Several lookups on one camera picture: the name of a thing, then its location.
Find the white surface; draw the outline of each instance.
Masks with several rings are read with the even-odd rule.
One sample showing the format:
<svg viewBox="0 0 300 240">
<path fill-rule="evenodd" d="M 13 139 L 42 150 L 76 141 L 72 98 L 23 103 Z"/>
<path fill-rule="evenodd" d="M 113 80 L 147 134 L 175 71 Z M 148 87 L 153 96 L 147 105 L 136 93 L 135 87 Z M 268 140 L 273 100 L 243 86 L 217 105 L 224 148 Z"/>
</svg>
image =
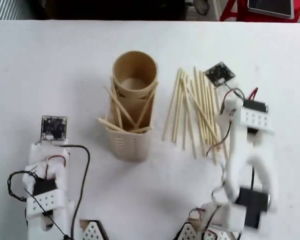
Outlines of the white surface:
<svg viewBox="0 0 300 240">
<path fill-rule="evenodd" d="M 159 67 L 152 149 L 142 163 L 117 160 L 97 124 L 109 103 L 102 85 L 115 59 L 130 50 L 145 51 Z M 192 73 L 194 65 L 205 70 L 219 61 L 246 95 L 258 86 L 256 99 L 273 111 L 280 196 L 272 234 L 262 239 L 300 239 L 300 24 L 6 21 L 0 22 L 0 240 L 27 237 L 25 205 L 8 195 L 7 178 L 27 165 L 42 115 L 68 116 L 69 142 L 91 151 L 82 218 L 101 220 L 111 240 L 172 239 L 190 209 L 211 200 L 221 174 L 211 161 L 194 160 L 190 147 L 183 152 L 161 142 L 174 80 L 178 67 Z M 78 199 L 86 153 L 72 149 L 69 165 L 69 197 Z"/>
</svg>

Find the plastic cup with holes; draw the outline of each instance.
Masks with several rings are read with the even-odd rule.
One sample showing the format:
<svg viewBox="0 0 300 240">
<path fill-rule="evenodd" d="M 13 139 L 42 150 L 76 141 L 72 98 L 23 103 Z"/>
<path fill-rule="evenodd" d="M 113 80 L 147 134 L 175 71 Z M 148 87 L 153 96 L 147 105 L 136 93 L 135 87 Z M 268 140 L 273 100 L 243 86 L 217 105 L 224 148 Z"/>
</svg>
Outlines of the plastic cup with holes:
<svg viewBox="0 0 300 240">
<path fill-rule="evenodd" d="M 156 86 L 157 64 L 144 52 L 122 54 L 113 64 L 112 71 L 116 88 L 126 98 L 143 98 Z"/>
<path fill-rule="evenodd" d="M 135 122 L 137 122 L 140 116 L 141 109 L 144 107 L 146 100 L 134 99 L 133 104 L 131 104 L 131 101 L 129 99 L 125 97 L 118 97 L 118 101 L 130 114 L 131 118 Z M 148 106 L 147 112 L 144 115 L 139 128 L 145 128 L 151 125 L 152 107 L 153 99 L 151 101 L 151 104 Z M 111 106 L 108 116 L 108 122 L 113 123 L 114 119 L 111 114 Z M 123 114 L 121 115 L 121 118 L 122 126 L 125 132 L 116 131 L 105 127 L 109 137 L 111 150 L 119 159 L 127 162 L 142 162 L 146 160 L 151 148 L 152 130 L 147 130 L 142 133 L 129 132 L 130 130 L 134 129 L 134 126 Z"/>
</svg>

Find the robotic arm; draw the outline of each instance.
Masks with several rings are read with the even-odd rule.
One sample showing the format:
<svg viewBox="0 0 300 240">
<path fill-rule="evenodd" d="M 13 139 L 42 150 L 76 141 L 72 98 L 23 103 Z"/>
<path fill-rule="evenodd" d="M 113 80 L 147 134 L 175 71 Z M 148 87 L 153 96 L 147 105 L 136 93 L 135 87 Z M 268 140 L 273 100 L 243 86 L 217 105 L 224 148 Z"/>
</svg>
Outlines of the robotic arm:
<svg viewBox="0 0 300 240">
<path fill-rule="evenodd" d="M 187 229 L 193 228 L 192 232 L 197 233 L 195 238 L 202 240 L 218 239 L 211 237 L 218 231 L 228 236 L 223 238 L 219 235 L 221 239 L 235 240 L 237 238 L 232 232 L 248 231 L 266 235 L 271 229 L 269 218 L 277 211 L 279 197 L 273 165 L 271 112 L 262 102 L 243 100 L 232 94 L 232 97 L 225 99 L 223 112 L 217 117 L 217 122 L 222 130 L 227 129 L 231 122 L 230 158 L 225 163 L 222 179 L 229 202 L 210 202 L 197 208 L 200 217 L 189 216 L 176 240 L 186 237 L 181 234 L 186 225 Z M 240 186 L 240 176 L 246 165 L 254 168 L 262 184 L 261 191 Z"/>
</svg>

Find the red wire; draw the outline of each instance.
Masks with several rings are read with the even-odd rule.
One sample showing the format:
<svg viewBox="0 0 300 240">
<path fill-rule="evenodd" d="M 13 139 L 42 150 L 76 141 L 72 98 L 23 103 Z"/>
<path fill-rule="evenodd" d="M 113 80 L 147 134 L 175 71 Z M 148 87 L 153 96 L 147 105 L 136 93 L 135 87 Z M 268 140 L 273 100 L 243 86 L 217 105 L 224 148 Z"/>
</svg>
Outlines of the red wire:
<svg viewBox="0 0 300 240">
<path fill-rule="evenodd" d="M 249 95 L 249 97 L 248 97 L 248 100 L 254 100 L 255 99 L 255 96 L 256 96 L 256 94 L 257 94 L 257 92 L 258 92 L 258 87 L 256 87 L 252 92 L 251 92 L 251 94 Z"/>
</svg>

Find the bamboo stick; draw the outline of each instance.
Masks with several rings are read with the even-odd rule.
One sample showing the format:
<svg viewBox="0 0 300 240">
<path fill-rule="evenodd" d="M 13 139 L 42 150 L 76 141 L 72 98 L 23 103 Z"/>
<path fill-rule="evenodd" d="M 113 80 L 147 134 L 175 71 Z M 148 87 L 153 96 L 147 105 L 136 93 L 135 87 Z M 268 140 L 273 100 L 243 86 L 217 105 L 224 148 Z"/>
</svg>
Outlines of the bamboo stick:
<svg viewBox="0 0 300 240">
<path fill-rule="evenodd" d="M 219 105 L 219 98 L 218 98 L 218 90 L 216 88 L 214 88 L 214 98 L 215 98 L 216 110 L 219 113 L 220 112 L 220 105 Z M 226 160 L 229 160 L 229 153 L 228 153 L 228 150 L 227 150 L 226 141 L 222 142 L 222 148 L 223 148 L 224 158 Z"/>
<path fill-rule="evenodd" d="M 143 108 L 142 108 L 142 110 L 141 110 L 140 117 L 139 117 L 139 119 L 138 119 L 138 121 L 137 121 L 137 123 L 136 123 L 136 129 L 139 128 L 139 126 L 140 126 L 142 120 L 143 120 L 144 117 L 145 117 L 145 114 L 146 114 L 146 111 L 147 111 L 147 109 L 148 109 L 148 107 L 149 107 L 150 101 L 151 101 L 151 99 L 154 97 L 154 95 L 155 95 L 155 93 L 156 93 L 156 88 L 157 88 L 157 86 L 158 86 L 158 82 L 155 83 L 152 92 L 150 93 L 148 99 L 146 100 L 146 102 L 145 102 L 145 104 L 144 104 L 144 106 L 143 106 Z"/>
<path fill-rule="evenodd" d="M 119 131 L 119 132 L 126 132 L 125 130 L 123 130 L 122 128 L 102 119 L 102 118 L 98 118 L 98 121 L 99 123 L 103 124 L 103 125 L 106 125 L 108 128 L 112 129 L 112 130 L 116 130 L 116 131 Z"/>
<path fill-rule="evenodd" d="M 218 142 L 218 137 L 217 137 L 217 135 L 215 134 L 214 129 L 213 129 L 213 127 L 211 126 L 211 124 L 210 124 L 210 122 L 209 122 L 209 120 L 208 120 L 207 115 L 201 110 L 199 103 L 197 102 L 195 96 L 192 94 L 191 90 L 190 90 L 188 87 L 187 87 L 187 91 L 190 93 L 190 96 L 192 97 L 193 102 L 195 103 L 196 108 L 198 109 L 199 113 L 201 114 L 201 116 L 202 116 L 202 118 L 203 118 L 203 120 L 204 120 L 204 122 L 205 122 L 205 124 L 206 124 L 206 126 L 207 126 L 207 128 L 208 128 L 208 130 L 210 131 L 212 137 L 214 138 L 214 140 L 215 140 L 216 142 Z"/>
<path fill-rule="evenodd" d="M 182 69 L 179 68 L 178 72 L 176 74 L 176 79 L 175 79 L 174 88 L 173 88 L 173 94 L 172 94 L 172 97 L 171 97 L 171 100 L 170 100 L 168 114 L 166 116 L 166 120 L 165 120 L 165 124 L 164 124 L 164 130 L 163 130 L 163 135 L 162 135 L 162 140 L 163 141 L 166 139 L 166 136 L 167 136 L 167 129 L 168 129 L 168 123 L 169 123 L 169 118 L 170 118 L 170 114 L 171 114 L 172 104 L 173 104 L 174 99 L 175 99 L 176 89 L 177 89 L 177 86 L 178 86 L 179 78 L 181 76 L 181 72 L 182 72 Z"/>
<path fill-rule="evenodd" d="M 185 82 L 188 82 L 188 75 L 184 74 L 185 75 Z M 176 129 L 175 129 L 175 135 L 174 135 L 174 144 L 177 144 L 177 138 L 178 138 L 178 131 L 179 131 L 179 121 L 180 121 L 180 114 L 181 112 L 183 111 L 183 100 L 184 100 L 184 91 L 183 91 L 183 88 L 182 86 L 180 85 L 181 87 L 181 92 L 180 92 L 180 99 L 179 99 L 179 106 L 178 106 L 178 116 L 177 116 L 177 119 L 176 119 Z"/>
<path fill-rule="evenodd" d="M 111 87 L 112 87 L 113 96 L 114 96 L 114 98 L 116 98 L 118 100 L 113 77 L 110 77 L 110 81 L 111 81 Z M 119 127 L 122 129 L 123 127 L 122 127 L 122 118 L 121 118 L 120 109 L 119 109 L 119 107 L 117 105 L 114 106 L 114 108 L 115 108 L 115 112 L 116 112 L 117 122 L 119 124 Z"/>
<path fill-rule="evenodd" d="M 180 101 L 180 92 L 181 92 L 181 79 L 184 78 L 184 71 L 181 70 L 182 73 L 180 75 L 180 78 L 178 80 L 177 83 L 177 94 L 176 94 L 176 102 L 175 102 L 175 112 L 174 112 L 174 122 L 173 122 L 173 129 L 172 129 L 172 138 L 171 138 L 171 142 L 175 141 L 175 134 L 176 134 L 176 129 L 177 129 L 177 120 L 178 120 L 178 114 L 179 114 L 179 101 Z"/>
<path fill-rule="evenodd" d="M 213 125 L 213 129 L 214 132 L 217 134 L 217 126 L 216 126 L 216 121 L 215 121 L 215 110 L 214 110 L 214 106 L 213 106 L 213 99 L 212 99 L 212 87 L 211 87 L 211 83 L 208 82 L 208 86 L 207 86 L 207 95 L 208 95 L 208 105 L 209 105 L 209 112 L 210 112 L 210 122 Z M 215 153 L 215 147 L 214 145 L 217 144 L 217 142 L 212 139 L 212 143 L 211 143 L 211 150 L 212 150 L 212 158 L 215 164 L 217 164 L 217 159 L 216 159 L 216 153 Z"/>
<path fill-rule="evenodd" d="M 192 93 L 193 93 L 194 97 L 198 100 L 192 81 L 190 82 L 190 86 L 191 86 L 191 90 L 192 90 Z M 201 119 L 201 115 L 200 115 L 200 113 L 198 113 L 198 111 L 196 111 L 196 120 L 198 122 L 198 128 L 199 128 L 199 133 L 200 133 L 201 146 L 202 146 L 202 155 L 205 156 L 206 155 L 206 149 L 205 149 L 205 139 L 204 139 L 203 126 L 202 126 L 202 119 Z"/>
<path fill-rule="evenodd" d="M 187 113 L 187 104 L 186 101 L 183 101 L 184 104 L 184 120 L 183 120 L 183 138 L 182 138 L 182 149 L 186 150 L 186 137 L 187 137 L 187 127 L 189 115 Z"/>
<path fill-rule="evenodd" d="M 129 133 L 140 134 L 142 132 L 146 132 L 146 131 L 151 130 L 151 129 L 152 129 L 151 126 L 146 126 L 146 127 L 142 127 L 142 128 L 139 128 L 139 129 L 130 130 Z"/>
<path fill-rule="evenodd" d="M 202 91 L 203 89 L 201 88 L 201 85 L 202 83 L 202 78 L 201 78 L 201 71 L 199 71 L 199 79 L 198 79 L 198 75 L 197 75 L 197 70 L 196 70 L 196 67 L 193 68 L 193 72 L 194 72 L 194 76 L 195 76 L 195 90 L 196 90 L 196 94 L 194 95 L 196 97 L 196 100 L 198 101 L 201 109 L 203 110 L 203 98 L 202 98 Z M 204 123 L 203 123 L 203 120 L 202 120 L 202 117 L 201 115 L 199 114 L 199 118 L 200 118 L 200 128 L 202 129 L 203 131 L 203 138 L 206 138 L 207 136 L 207 133 L 206 133 L 206 128 L 204 127 Z"/>
<path fill-rule="evenodd" d="M 204 97 L 204 101 L 203 101 L 203 104 L 204 104 L 204 108 L 205 108 L 205 113 L 208 117 L 208 119 L 210 119 L 210 111 L 209 111 L 209 105 L 208 105 L 208 90 L 207 90 L 207 86 L 206 86 L 206 78 L 203 78 L 202 79 L 202 87 L 203 87 L 203 97 Z M 212 144 L 212 136 L 211 136 L 211 132 L 208 132 L 207 133 L 207 143 L 209 145 Z"/>
<path fill-rule="evenodd" d="M 117 106 L 120 108 L 121 112 L 126 116 L 126 118 L 129 120 L 129 122 L 137 129 L 137 124 L 135 121 L 132 119 L 130 114 L 127 112 L 124 106 L 114 97 L 114 95 L 110 92 L 110 90 L 106 87 L 103 86 L 104 89 L 107 91 L 107 93 L 110 95 L 110 97 L 113 99 L 113 101 L 117 104 Z"/>
<path fill-rule="evenodd" d="M 204 89 L 203 81 L 204 80 L 202 79 L 201 71 L 199 71 L 199 83 L 198 83 L 199 88 L 200 88 L 200 91 L 199 91 L 200 99 L 199 99 L 199 101 L 201 101 L 201 102 L 198 102 L 198 103 L 200 104 L 201 109 L 206 113 L 207 110 L 206 110 L 206 106 L 205 106 L 206 101 L 205 101 L 205 89 Z M 205 125 L 202 117 L 200 118 L 200 122 L 201 122 L 201 127 L 202 127 L 202 130 L 203 130 L 203 138 L 205 140 L 207 140 L 209 132 L 208 132 L 208 128 Z"/>
<path fill-rule="evenodd" d="M 187 91 L 187 86 L 184 80 L 181 81 L 183 90 L 184 90 L 184 95 L 185 95 L 185 102 L 186 102 L 186 111 L 187 114 L 189 115 L 189 132 L 190 132 L 190 138 L 192 141 L 192 153 L 193 157 L 196 159 L 197 158 L 197 153 L 196 153 L 196 145 L 195 145 L 195 137 L 194 137 L 194 131 L 192 128 L 192 121 L 190 117 L 190 107 L 189 107 L 189 98 L 188 98 L 188 91 Z"/>
</svg>

